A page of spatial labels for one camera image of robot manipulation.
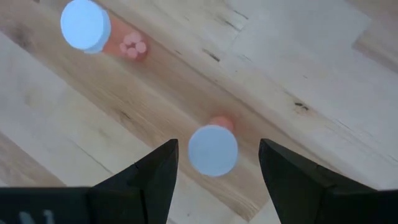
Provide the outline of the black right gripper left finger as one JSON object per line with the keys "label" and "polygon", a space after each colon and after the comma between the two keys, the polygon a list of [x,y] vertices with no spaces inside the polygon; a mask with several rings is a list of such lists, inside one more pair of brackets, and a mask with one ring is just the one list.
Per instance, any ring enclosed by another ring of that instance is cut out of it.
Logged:
{"label": "black right gripper left finger", "polygon": [[91,223],[166,223],[178,169],[171,139],[89,191]]}

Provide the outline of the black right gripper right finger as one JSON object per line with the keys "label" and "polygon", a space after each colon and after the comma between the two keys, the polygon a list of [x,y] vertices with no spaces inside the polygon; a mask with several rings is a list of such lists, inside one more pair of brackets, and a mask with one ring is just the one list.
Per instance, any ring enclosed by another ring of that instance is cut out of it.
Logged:
{"label": "black right gripper right finger", "polygon": [[281,223],[320,223],[326,193],[333,189],[368,193],[374,189],[345,177],[270,139],[259,143],[262,176]]}

